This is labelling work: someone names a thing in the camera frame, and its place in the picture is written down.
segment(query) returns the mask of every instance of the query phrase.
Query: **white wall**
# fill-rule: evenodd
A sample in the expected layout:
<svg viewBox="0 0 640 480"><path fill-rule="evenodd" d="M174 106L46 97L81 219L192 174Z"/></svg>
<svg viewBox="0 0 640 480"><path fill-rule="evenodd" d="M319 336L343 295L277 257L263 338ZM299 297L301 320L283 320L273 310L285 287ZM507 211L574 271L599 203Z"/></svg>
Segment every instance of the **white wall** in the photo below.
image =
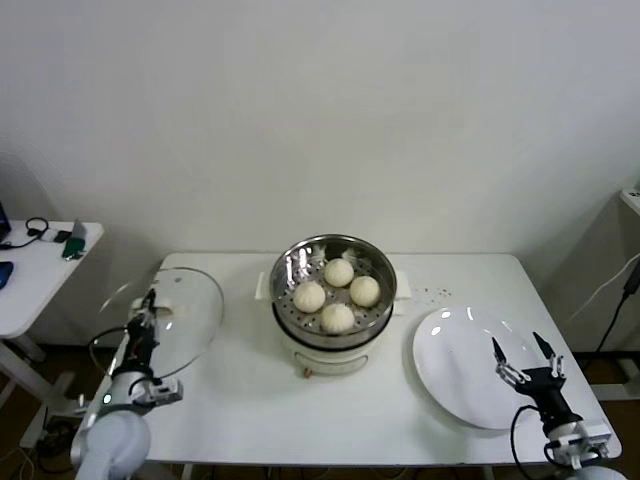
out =
<svg viewBox="0 0 640 480"><path fill-rule="evenodd" d="M96 290L175 250L337 231L513 252L570 309L587 291L546 285L640 179L639 17L635 0L3 2L0 173L40 199L3 200L103 222ZM598 248L615 257L595 285L631 253ZM63 309L39 338L99 328Z"/></svg>

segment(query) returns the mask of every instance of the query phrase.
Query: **white table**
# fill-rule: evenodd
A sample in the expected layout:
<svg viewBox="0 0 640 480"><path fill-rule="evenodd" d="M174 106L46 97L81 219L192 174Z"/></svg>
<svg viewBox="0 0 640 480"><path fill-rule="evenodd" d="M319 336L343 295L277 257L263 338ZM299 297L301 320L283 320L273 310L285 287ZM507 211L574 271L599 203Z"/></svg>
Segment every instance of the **white table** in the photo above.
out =
<svg viewBox="0 0 640 480"><path fill-rule="evenodd" d="M413 297L394 316L369 363L355 374L304 379L280 345L267 302L254 300L271 254L173 254L164 268L206 271L222 286L225 318L210 351L179 374L184 399L147 415L149 459L260 465L511 464L508 432L463 424L430 397L411 360L425 315L454 303L482 307L536 330L566 356L564 395L587 419L606 418L569 348L518 260L509 255L391 255ZM452 296L439 294L446 289ZM96 398L108 387L100 386ZM95 412L97 402L90 409ZM541 423L517 430L524 462L546 462ZM612 456L621 453L618 438Z"/></svg>
<svg viewBox="0 0 640 480"><path fill-rule="evenodd" d="M39 222L34 222L33 226L38 225ZM20 245L30 240L24 220L12 220L11 226L13 230L4 241ZM50 227L57 230L71 230L72 226L73 222L50 222ZM97 223L84 226L88 253L102 237L103 228ZM0 261L15 265L7 285L0 290L0 339L12 341L36 361L42 361L44 353L24 333L82 263L82 260L65 261L63 249L64 244L36 241L24 248L0 251ZM0 394L0 400L6 399L18 384L55 410L64 410L69 405L63 393L71 376L65 375L51 385L3 342L0 342L0 370L12 380Z"/></svg>

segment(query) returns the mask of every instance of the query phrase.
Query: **power cord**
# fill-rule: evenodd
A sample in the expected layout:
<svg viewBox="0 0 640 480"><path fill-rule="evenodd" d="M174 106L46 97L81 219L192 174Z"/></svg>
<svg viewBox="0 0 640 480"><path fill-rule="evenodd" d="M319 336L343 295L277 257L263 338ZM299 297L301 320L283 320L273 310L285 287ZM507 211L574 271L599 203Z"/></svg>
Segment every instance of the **power cord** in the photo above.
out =
<svg viewBox="0 0 640 480"><path fill-rule="evenodd" d="M49 475L62 475L73 470L73 466L63 469L55 469L43 463L44 458L55 458L61 454L68 452L73 443L78 427L68 420L54 420L47 425L47 416L49 409L45 410L43 431L46 436L36 444L36 461L38 468Z"/></svg>
<svg viewBox="0 0 640 480"><path fill-rule="evenodd" d="M32 227L31 225L33 222L42 222L44 224L44 229ZM33 238L22 245L13 245L11 242L0 243L0 250L15 250L17 248L27 247L33 242L40 240L47 230L49 230L49 221L43 217L31 217L29 220L24 222L24 225L27 228L27 232L34 232Z"/></svg>
<svg viewBox="0 0 640 480"><path fill-rule="evenodd" d="M114 333L114 332L126 332L127 331L127 327L113 327L113 328L109 328L103 332L100 332L99 334L97 334L95 337L93 337L91 340L89 340L89 343L87 344L87 347L89 347L89 356L91 357L91 361L93 362L93 364L96 366L96 368L98 370L100 370L102 373L106 374L107 373L107 369L104 368L100 362L98 361L98 359L96 358L96 354L93 350L93 347L96 343L98 343L98 340L100 340L102 337L104 337L105 335L108 335L110 333Z"/></svg>
<svg viewBox="0 0 640 480"><path fill-rule="evenodd" d="M629 262L627 262L627 265L629 265L634 258L632 258ZM620 310L622 309L622 306L624 305L624 303L627 301L627 299L631 296L631 295L635 295L635 293L638 291L638 288L640 288L640 261L638 261L638 263L636 263L636 266L634 267L633 271L631 272L631 275L629 275L629 278L627 279L626 283L624 284L624 287L622 287L622 298L620 299L620 302L618 303L618 306L616 307L616 311L613 314L613 319L611 320L611 323L609 324L609 327L607 328L607 331L605 332L604 336L602 337L602 340L600 340L600 344L598 345L598 348L596 348L596 351L594 352L595 355L597 355L598 353L600 353L600 351L602 350L602 347L604 346L604 343L607 341L607 338L609 338L609 334L611 333L611 330L613 330L613 327L615 326L616 322L618 321L618 315L620 315ZM584 368L582 369L582 371L586 371L587 368L589 368L589 366L591 365L593 359L589 360L587 362L587 364L584 366Z"/></svg>
<svg viewBox="0 0 640 480"><path fill-rule="evenodd" d="M629 265L631 265L638 258L640 258L640 253L634 255L633 257L631 257L631 259L629 259L629 261L627 261L627 263L625 263L624 266L613 277L611 277L609 280L607 280L602 285L600 285L598 288L596 288L595 292L593 292L593 294L591 294L591 296L587 299L587 301L584 302L580 306L580 308L578 308L575 312L573 312L571 314L571 316L567 319L567 321L566 321L567 325L570 324L578 315L580 315L582 313L582 311L591 304L591 302L598 296L598 294L602 290L604 290L606 287L608 287L613 282L615 282L620 277L620 275L622 275L627 270L627 268L629 268Z"/></svg>
<svg viewBox="0 0 640 480"><path fill-rule="evenodd" d="M626 302L628 298L629 298L629 294L627 292L624 292L622 294L622 298L620 299L620 303L618 303L618 306L616 307L616 312L613 314L613 318L611 319L611 323L609 324L609 327L607 328L607 331L605 332L604 336L602 337L602 340L600 340L600 344L598 345L598 348L596 348L596 351L594 352L594 355L597 355L602 350L602 347L604 346L604 343L607 341L607 338L609 338L609 334L611 333L611 330L613 330L614 325L618 321L618 315L620 315L620 310L622 309L622 306L624 305L624 302ZM593 359L588 360L587 363L584 365L584 367L582 367L582 371L586 372L587 368L589 368L592 363L593 363Z"/></svg>

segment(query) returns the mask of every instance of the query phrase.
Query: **table leg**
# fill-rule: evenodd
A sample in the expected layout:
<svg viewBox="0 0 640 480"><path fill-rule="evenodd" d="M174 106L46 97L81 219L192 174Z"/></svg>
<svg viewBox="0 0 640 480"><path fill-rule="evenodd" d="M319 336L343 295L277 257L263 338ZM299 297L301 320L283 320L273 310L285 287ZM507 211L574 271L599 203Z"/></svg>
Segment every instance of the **table leg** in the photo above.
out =
<svg viewBox="0 0 640 480"><path fill-rule="evenodd" d="M19 337L12 338L9 341L22 350L27 357L34 362L44 362L44 359L47 358L47 355L36 344L36 342L27 337L27 335L20 335Z"/></svg>
<svg viewBox="0 0 640 480"><path fill-rule="evenodd" d="M71 408L73 402L60 394L26 362L0 342L0 370L43 404L56 411Z"/></svg>
<svg viewBox="0 0 640 480"><path fill-rule="evenodd" d="M488 465L482 467L482 478L484 480L495 480L495 476L493 475L493 468Z"/></svg>

